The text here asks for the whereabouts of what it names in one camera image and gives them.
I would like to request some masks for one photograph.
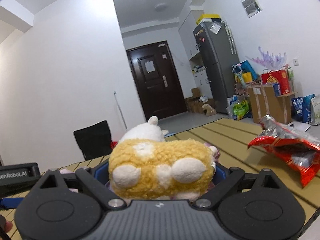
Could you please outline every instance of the ceiling light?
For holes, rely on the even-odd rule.
[[[168,5],[166,3],[159,3],[155,6],[155,11],[156,12],[162,12],[165,9],[167,9]]]

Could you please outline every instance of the wall outlet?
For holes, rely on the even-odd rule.
[[[299,61],[298,61],[297,58],[294,58],[294,59],[293,59],[293,64],[294,64],[295,66],[299,66]]]

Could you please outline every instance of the refrigerator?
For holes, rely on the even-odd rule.
[[[212,32],[212,22],[201,22],[193,31],[206,67],[208,81],[218,113],[227,114],[227,98],[235,93],[235,78],[232,67],[239,63],[238,54],[229,39],[224,23],[217,34]]]

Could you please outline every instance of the white cabinet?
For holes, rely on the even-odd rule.
[[[197,27],[195,18],[190,12],[184,23],[179,29],[179,34],[182,40],[184,49],[186,50],[188,59],[191,59],[194,55],[199,52],[196,39],[193,35],[193,30]]]
[[[207,72],[205,70],[200,71],[193,75],[195,78],[196,86],[199,88],[202,96],[207,96],[209,98],[213,98],[210,80],[208,80]]]

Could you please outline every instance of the stuffed animal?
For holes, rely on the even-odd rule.
[[[217,149],[195,140],[164,142],[153,116],[128,131],[113,149],[109,178],[121,198],[189,199],[204,194],[215,173]]]
[[[212,106],[210,106],[209,104],[202,105],[202,109],[206,110],[206,115],[207,116],[212,116],[212,115],[217,113],[217,111]]]

